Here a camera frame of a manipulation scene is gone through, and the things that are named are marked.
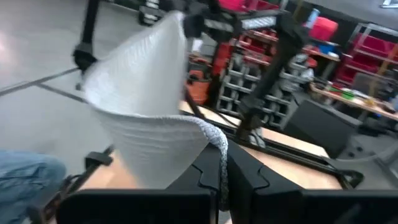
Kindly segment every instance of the gray floor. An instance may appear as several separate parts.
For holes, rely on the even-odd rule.
[[[103,151],[111,143],[88,105],[39,86],[6,95],[1,92],[75,67],[71,54],[80,38],[85,3],[82,0],[0,2],[0,149],[58,156],[70,174],[83,171],[86,154]],[[102,2],[95,55],[103,57],[142,29],[136,23],[135,12]],[[75,90],[79,79],[79,72],[74,72],[43,84],[80,96]],[[378,173],[373,177],[372,182],[382,182]],[[227,217],[223,213],[220,222]]]

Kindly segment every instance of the green object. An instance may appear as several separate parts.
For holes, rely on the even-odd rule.
[[[342,97],[347,100],[352,100],[354,98],[354,94],[351,91],[343,91]]]
[[[336,89],[335,87],[331,86],[329,89],[329,92],[336,94],[336,95],[341,95],[341,90]]]

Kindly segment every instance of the workbench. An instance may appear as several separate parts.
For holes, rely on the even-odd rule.
[[[180,110],[192,113],[186,102],[181,102]],[[212,119],[218,123],[230,126],[229,123],[220,118],[216,113],[200,107],[200,111],[207,119]],[[225,115],[232,123],[239,124],[240,120]],[[318,156],[328,157],[324,148],[316,146],[305,141],[301,141],[284,134],[262,128],[262,135],[265,139],[283,143],[287,146],[300,149]],[[313,170],[298,164],[294,164],[274,156],[264,154],[253,149],[242,147],[256,159],[261,161],[272,170],[276,171],[285,178],[300,185],[306,189],[342,189],[338,180],[332,175]],[[135,178],[129,173],[123,162],[119,159],[117,149],[110,153],[113,162],[109,166],[98,166],[87,170],[81,180],[81,186],[77,190],[83,189],[136,189],[137,183]]]
[[[378,104],[380,104],[381,102],[376,102],[375,106],[368,106],[360,98],[354,97],[352,100],[347,100],[346,98],[336,95],[336,94],[333,94],[333,93],[329,92],[328,90],[320,90],[320,89],[316,88],[313,83],[310,86],[311,86],[311,90],[315,93],[321,94],[323,96],[326,96],[326,97],[334,99],[334,100],[338,100],[339,102],[342,102],[349,106],[361,108],[361,109],[365,110],[365,112],[368,111],[368,112],[376,113],[381,116],[385,116],[387,118],[394,119],[394,120],[398,121],[398,113],[388,113],[387,111],[384,111],[380,106],[378,106]],[[365,117],[365,115],[361,115],[359,120],[363,121],[364,117]]]

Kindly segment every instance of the black clamp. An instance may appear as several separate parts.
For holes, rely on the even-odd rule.
[[[113,158],[102,152],[90,152],[85,157],[85,168],[91,166],[105,165],[109,166],[113,162]]]

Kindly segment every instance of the person's leg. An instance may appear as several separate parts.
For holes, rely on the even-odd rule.
[[[22,223],[32,198],[60,185],[65,174],[63,163],[52,156],[0,150],[0,223]]]

